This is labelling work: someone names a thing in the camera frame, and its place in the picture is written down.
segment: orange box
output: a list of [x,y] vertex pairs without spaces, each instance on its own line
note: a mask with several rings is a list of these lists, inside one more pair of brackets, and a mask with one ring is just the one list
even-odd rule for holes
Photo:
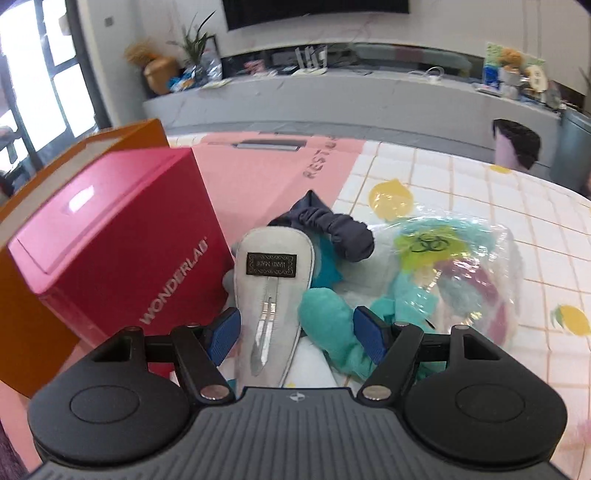
[[21,225],[76,174],[106,153],[168,147],[158,120],[108,129],[56,158],[0,207],[0,381],[31,397],[58,373],[79,339],[29,291],[7,248]]

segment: checkered tablecloth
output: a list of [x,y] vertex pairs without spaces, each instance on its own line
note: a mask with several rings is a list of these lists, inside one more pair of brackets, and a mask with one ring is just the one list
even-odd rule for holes
[[[191,146],[203,134],[172,138]],[[562,396],[569,411],[553,462],[571,478],[591,478],[591,338],[552,321],[561,305],[591,318],[591,201],[558,185],[468,158],[366,142],[333,210],[369,225],[383,223],[369,192],[398,179],[417,204],[448,210],[512,231],[524,262],[522,311],[510,353]],[[357,386],[341,376],[342,385]]]

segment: trash can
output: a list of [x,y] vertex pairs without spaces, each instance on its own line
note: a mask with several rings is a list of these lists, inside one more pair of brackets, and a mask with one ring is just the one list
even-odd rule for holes
[[591,118],[576,110],[563,114],[560,138],[550,179],[575,192],[580,192],[591,173]]
[[538,161],[540,136],[512,120],[498,118],[492,123],[495,137],[495,165],[528,171]]

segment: plastic bag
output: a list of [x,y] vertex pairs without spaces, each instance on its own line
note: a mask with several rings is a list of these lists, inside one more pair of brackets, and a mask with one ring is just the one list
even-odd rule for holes
[[469,325],[508,346],[523,276],[509,229],[420,206],[370,229],[374,254],[358,265],[339,265],[344,282],[335,290],[352,307],[364,304],[388,323],[409,322],[426,332]]
[[222,61],[213,37],[209,37],[205,43],[205,50],[201,55],[201,66],[205,69],[210,82],[222,80]]

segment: television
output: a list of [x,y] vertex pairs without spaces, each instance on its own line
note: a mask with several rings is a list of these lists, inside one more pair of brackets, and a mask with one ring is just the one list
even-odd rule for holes
[[282,18],[337,12],[407,14],[409,0],[223,0],[228,30]]

